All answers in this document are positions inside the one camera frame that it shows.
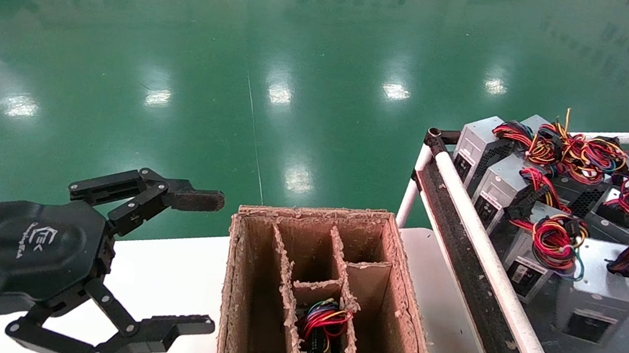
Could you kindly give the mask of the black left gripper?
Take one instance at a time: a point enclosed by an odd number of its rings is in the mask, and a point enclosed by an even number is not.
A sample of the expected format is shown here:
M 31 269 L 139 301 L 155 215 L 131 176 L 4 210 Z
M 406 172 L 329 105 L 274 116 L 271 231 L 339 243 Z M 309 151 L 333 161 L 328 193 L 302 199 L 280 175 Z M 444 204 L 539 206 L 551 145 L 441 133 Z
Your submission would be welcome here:
M 106 218 L 85 202 L 0 202 L 0 315 L 27 312 L 6 334 L 38 353 L 167 353 L 180 336 L 215 330 L 209 316 L 153 316 L 136 321 L 100 279 L 113 243 Z M 88 298 L 117 329 L 94 346 L 44 327 Z

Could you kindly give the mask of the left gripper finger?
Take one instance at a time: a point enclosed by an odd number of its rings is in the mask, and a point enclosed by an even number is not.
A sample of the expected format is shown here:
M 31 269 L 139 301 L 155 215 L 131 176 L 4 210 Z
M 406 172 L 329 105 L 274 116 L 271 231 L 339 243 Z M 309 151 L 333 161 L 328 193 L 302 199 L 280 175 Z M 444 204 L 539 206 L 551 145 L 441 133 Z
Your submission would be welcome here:
M 197 190 L 187 179 L 160 176 L 148 167 L 70 184 L 71 201 L 90 206 L 121 201 L 108 213 L 111 234 L 124 237 L 165 209 L 185 212 L 220 211 L 226 202 L 219 190 Z

